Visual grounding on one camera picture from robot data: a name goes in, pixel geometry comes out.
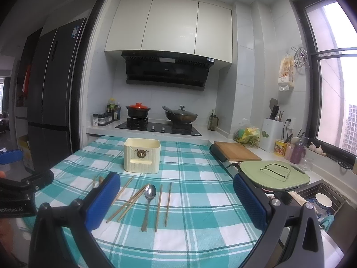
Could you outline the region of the wok with glass lid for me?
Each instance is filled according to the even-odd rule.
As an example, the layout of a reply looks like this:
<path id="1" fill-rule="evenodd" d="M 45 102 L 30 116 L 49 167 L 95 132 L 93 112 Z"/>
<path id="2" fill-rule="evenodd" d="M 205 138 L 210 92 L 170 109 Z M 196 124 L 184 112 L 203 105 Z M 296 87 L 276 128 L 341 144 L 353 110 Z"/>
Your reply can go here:
<path id="1" fill-rule="evenodd" d="M 171 110 L 166 106 L 162 106 L 165 111 L 166 117 L 175 124 L 191 124 L 197 119 L 197 114 L 184 110 L 184 106 L 181 105 L 180 109 Z"/>

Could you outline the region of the wooden cutting board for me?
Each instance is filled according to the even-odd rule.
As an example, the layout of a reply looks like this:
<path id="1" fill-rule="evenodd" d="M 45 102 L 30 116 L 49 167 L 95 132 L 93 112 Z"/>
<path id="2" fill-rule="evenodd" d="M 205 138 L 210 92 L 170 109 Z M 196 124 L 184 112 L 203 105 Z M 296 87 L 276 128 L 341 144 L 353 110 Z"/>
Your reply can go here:
<path id="1" fill-rule="evenodd" d="M 260 161 L 261 158 L 240 143 L 214 142 L 218 150 L 228 161 Z"/>

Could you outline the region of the yellow printed mug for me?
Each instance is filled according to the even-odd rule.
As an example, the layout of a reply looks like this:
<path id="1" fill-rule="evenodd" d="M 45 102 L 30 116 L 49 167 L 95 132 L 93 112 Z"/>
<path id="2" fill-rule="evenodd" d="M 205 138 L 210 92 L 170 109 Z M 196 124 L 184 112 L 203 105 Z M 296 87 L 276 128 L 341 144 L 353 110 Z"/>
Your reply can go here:
<path id="1" fill-rule="evenodd" d="M 286 153 L 287 142 L 283 140 L 276 140 L 274 145 L 274 154 L 280 157 L 284 157 Z"/>

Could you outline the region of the sauce bottles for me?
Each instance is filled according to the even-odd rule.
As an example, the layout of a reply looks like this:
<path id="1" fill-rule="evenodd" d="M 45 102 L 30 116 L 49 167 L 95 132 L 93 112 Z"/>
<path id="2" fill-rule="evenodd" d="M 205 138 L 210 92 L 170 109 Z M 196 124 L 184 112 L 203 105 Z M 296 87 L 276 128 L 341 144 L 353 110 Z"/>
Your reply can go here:
<path id="1" fill-rule="evenodd" d="M 110 98 L 107 104 L 106 112 L 111 114 L 113 121 L 120 120 L 120 103 L 116 103 L 116 100 L 114 98 Z"/>

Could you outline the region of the purple bottle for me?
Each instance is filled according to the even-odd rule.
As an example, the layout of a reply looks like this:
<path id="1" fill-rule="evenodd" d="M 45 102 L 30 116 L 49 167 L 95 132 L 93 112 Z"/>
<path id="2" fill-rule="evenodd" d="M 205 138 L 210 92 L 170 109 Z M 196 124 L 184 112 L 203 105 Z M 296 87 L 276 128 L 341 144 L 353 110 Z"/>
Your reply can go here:
<path id="1" fill-rule="evenodd" d="M 299 138 L 299 141 L 294 146 L 290 162 L 298 165 L 301 159 L 306 155 L 305 146 L 303 144 L 302 138 Z"/>

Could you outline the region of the black range hood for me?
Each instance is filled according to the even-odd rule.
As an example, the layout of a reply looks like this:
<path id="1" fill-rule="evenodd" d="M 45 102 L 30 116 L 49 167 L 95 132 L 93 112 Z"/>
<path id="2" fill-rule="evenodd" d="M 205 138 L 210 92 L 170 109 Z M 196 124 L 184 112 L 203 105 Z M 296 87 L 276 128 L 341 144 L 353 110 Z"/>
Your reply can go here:
<path id="1" fill-rule="evenodd" d="M 193 54 L 124 50 L 126 83 L 171 86 L 202 91 L 215 60 Z"/>

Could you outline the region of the white knife block holder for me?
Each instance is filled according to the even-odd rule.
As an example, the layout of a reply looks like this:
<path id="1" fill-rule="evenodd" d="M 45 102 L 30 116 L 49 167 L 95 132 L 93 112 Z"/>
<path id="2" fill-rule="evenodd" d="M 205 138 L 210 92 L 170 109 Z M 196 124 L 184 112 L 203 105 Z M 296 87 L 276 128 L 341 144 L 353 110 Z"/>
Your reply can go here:
<path id="1" fill-rule="evenodd" d="M 259 148 L 268 152 L 274 152 L 275 141 L 282 137 L 283 122 L 281 121 L 280 107 L 277 99 L 271 99 L 269 103 L 270 116 L 263 121 Z"/>

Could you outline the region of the teal plaid tablecloth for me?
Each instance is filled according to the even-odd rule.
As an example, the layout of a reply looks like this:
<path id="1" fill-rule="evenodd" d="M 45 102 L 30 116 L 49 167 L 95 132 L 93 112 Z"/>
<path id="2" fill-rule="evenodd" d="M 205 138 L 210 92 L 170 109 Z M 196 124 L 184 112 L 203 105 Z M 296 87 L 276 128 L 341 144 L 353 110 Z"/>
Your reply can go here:
<path id="1" fill-rule="evenodd" d="M 53 167 L 52 184 L 39 191 L 36 204 L 69 205 L 84 198 L 100 177 L 116 172 L 122 187 L 94 238 L 115 267 L 238 267 L 261 231 L 256 229 L 233 188 L 232 178 L 205 144 L 162 142 L 156 174 L 131 174 L 123 168 L 123 137 L 100 137 Z M 172 182 L 168 224 L 165 213 Z M 144 194 L 129 212 L 106 220 L 146 184 L 157 193 L 151 201 L 148 229 L 141 231 Z"/>

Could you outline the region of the window frame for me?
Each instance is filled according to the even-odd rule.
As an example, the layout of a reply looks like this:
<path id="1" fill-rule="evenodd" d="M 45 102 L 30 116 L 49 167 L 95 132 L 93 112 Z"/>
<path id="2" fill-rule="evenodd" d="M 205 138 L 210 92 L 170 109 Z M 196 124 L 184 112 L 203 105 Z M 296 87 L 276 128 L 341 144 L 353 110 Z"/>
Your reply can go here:
<path id="1" fill-rule="evenodd" d="M 308 144 L 356 163 L 356 28 L 338 0 L 293 0 L 309 64 Z"/>

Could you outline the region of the steel spoon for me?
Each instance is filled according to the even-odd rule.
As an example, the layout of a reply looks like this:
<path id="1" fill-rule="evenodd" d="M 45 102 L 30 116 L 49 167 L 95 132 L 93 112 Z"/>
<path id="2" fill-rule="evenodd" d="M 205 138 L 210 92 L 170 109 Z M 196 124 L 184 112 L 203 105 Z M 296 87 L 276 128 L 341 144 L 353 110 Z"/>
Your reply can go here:
<path id="1" fill-rule="evenodd" d="M 147 200 L 146 203 L 146 210 L 145 210 L 145 216 L 143 219 L 143 223 L 142 223 L 142 227 L 141 227 L 141 231 L 142 232 L 146 232 L 148 229 L 148 215 L 149 215 L 149 207 L 151 204 L 151 201 L 155 198 L 157 193 L 156 187 L 153 184 L 149 184 L 144 191 L 144 196 Z"/>

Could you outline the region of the glass teapot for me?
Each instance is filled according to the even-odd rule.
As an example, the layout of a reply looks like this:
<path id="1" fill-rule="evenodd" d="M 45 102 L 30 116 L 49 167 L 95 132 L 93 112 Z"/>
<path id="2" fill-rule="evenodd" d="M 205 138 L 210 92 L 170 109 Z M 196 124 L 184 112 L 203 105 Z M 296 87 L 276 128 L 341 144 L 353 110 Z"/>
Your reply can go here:
<path id="1" fill-rule="evenodd" d="M 208 130 L 215 131 L 218 125 L 218 121 L 219 121 L 218 117 L 214 114 L 214 112 L 212 112 L 208 120 Z"/>

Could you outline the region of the black gas cooktop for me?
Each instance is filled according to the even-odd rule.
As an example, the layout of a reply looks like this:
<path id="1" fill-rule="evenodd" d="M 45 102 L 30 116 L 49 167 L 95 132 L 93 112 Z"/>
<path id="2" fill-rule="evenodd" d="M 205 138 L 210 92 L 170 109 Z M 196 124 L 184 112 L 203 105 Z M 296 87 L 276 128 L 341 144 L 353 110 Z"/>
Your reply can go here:
<path id="1" fill-rule="evenodd" d="M 117 129 L 136 130 L 147 132 L 159 132 L 165 134 L 181 134 L 187 136 L 201 136 L 201 134 L 192 126 L 192 124 L 176 124 L 171 121 L 168 123 L 150 122 L 148 118 L 133 119 L 127 118 L 127 121 L 116 126 Z"/>

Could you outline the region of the black pot orange lid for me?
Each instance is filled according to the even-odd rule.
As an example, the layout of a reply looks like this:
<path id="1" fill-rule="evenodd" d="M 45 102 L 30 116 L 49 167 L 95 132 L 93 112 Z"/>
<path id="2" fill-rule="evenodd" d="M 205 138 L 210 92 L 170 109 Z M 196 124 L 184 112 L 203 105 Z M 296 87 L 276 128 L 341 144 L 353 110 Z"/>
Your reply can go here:
<path id="1" fill-rule="evenodd" d="M 142 103 L 126 106 L 128 116 L 132 119 L 145 119 L 148 117 L 150 108 Z"/>

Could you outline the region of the blue white bowl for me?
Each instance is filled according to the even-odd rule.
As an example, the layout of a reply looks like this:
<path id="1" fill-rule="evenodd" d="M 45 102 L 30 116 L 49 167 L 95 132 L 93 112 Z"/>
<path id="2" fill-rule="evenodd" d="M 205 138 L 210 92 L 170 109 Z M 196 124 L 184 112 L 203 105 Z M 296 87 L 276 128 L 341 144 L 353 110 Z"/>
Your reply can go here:
<path id="1" fill-rule="evenodd" d="M 322 193 L 317 193 L 315 195 L 315 202 L 317 206 L 316 210 L 319 214 L 326 213 L 328 209 L 332 207 L 331 199 Z"/>

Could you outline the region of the hanging noodle bag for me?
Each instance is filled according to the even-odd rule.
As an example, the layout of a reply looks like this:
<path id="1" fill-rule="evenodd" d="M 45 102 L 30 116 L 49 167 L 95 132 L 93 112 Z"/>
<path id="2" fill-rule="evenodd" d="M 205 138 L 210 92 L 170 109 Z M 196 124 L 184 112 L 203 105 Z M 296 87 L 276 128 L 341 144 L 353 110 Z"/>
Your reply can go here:
<path id="1" fill-rule="evenodd" d="M 295 62 L 293 56 L 286 54 L 280 63 L 278 91 L 289 91 L 295 87 Z"/>

